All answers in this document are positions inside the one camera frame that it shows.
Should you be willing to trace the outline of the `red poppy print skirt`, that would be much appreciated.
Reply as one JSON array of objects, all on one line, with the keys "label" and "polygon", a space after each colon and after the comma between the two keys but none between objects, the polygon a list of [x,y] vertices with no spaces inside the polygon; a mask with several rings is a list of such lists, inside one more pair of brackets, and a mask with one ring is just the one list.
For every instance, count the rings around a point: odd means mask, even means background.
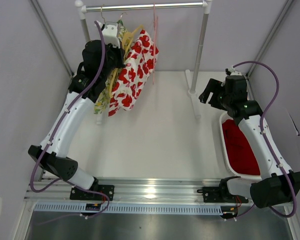
[{"label": "red poppy print skirt", "polygon": [[[133,109],[147,80],[153,73],[153,47],[154,42],[149,33],[142,29],[136,40],[132,43],[127,59],[118,74],[112,89],[112,98],[109,103],[108,116],[114,116],[120,109],[130,111]],[[156,47],[156,64],[159,49]]]}]

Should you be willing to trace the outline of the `green clothes hanger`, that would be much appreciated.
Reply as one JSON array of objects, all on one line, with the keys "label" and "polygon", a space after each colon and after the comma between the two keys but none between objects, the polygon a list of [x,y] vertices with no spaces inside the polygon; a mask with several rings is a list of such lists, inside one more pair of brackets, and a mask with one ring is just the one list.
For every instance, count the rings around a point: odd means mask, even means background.
[{"label": "green clothes hanger", "polygon": [[104,14],[103,14],[103,9],[104,9],[104,4],[100,7],[100,15],[103,19],[103,24],[105,25],[106,24],[106,18],[104,17]]}]

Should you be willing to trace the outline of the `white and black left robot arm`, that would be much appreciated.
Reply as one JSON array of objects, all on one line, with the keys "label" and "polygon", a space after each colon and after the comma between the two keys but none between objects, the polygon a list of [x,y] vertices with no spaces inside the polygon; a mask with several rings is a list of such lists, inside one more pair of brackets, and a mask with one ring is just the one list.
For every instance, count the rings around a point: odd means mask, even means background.
[{"label": "white and black left robot arm", "polygon": [[40,143],[31,145],[28,154],[41,168],[60,180],[81,189],[87,200],[98,196],[98,180],[79,167],[76,160],[68,157],[72,140],[84,117],[90,111],[112,71],[124,66],[122,46],[91,40],[82,51],[83,61],[68,87],[66,100],[51,130]]}]

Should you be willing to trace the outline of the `lemon print skirt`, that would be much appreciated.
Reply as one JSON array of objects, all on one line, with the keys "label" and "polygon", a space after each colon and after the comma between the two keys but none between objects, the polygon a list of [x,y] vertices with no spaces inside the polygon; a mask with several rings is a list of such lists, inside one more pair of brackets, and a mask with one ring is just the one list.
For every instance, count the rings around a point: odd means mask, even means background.
[{"label": "lemon print skirt", "polygon": [[110,75],[108,76],[108,78],[105,82],[105,89],[100,93],[100,95],[94,105],[94,113],[96,115],[102,114],[107,109],[108,105],[110,104],[111,99],[108,96],[108,89],[109,89],[109,83],[111,80],[112,72],[110,73]]}]

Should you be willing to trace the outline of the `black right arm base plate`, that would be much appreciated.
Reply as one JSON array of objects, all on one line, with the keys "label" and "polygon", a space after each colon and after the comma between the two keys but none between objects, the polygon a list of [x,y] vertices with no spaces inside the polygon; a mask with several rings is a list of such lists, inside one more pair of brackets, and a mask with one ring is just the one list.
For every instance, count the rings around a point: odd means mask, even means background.
[{"label": "black right arm base plate", "polygon": [[249,200],[246,197],[232,195],[225,187],[204,186],[196,191],[201,194],[205,203],[242,203],[247,204]]}]

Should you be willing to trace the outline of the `yellow clothes hanger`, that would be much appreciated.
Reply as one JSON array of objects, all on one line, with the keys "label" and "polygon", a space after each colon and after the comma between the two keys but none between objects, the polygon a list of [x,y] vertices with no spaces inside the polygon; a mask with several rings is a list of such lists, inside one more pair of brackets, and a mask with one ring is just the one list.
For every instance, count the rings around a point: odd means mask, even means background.
[{"label": "yellow clothes hanger", "polygon": [[[131,45],[135,39],[135,34],[139,31],[139,30],[143,30],[144,29],[144,25],[140,24],[137,28],[135,28],[132,32],[128,31],[127,28],[125,27],[122,17],[124,14],[127,14],[126,12],[123,12],[120,16],[120,19],[117,21],[118,26],[119,26],[119,30],[118,30],[118,36],[119,39],[121,40],[122,43],[122,48],[124,50],[124,55],[123,55],[123,60],[127,59],[127,55],[129,53],[129,49],[131,48]],[[119,69],[115,68],[112,73],[111,73],[111,79],[109,82],[109,87],[108,87],[108,91],[107,91],[107,95],[109,96],[109,98],[111,99],[113,97],[112,94],[112,90],[114,87],[114,83],[116,81],[116,79],[118,78],[118,73]]]}]

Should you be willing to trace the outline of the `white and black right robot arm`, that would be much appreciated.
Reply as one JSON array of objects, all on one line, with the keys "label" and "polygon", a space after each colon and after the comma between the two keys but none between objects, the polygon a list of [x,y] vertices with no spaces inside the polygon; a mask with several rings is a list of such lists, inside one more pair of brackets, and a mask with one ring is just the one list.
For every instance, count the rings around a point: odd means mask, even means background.
[{"label": "white and black right robot arm", "polygon": [[259,181],[240,176],[223,178],[219,198],[229,202],[236,196],[246,197],[260,209],[285,203],[296,206],[300,172],[293,171],[281,155],[258,102],[248,99],[245,77],[228,75],[223,82],[211,78],[199,100],[227,112],[245,136],[259,167]]}]

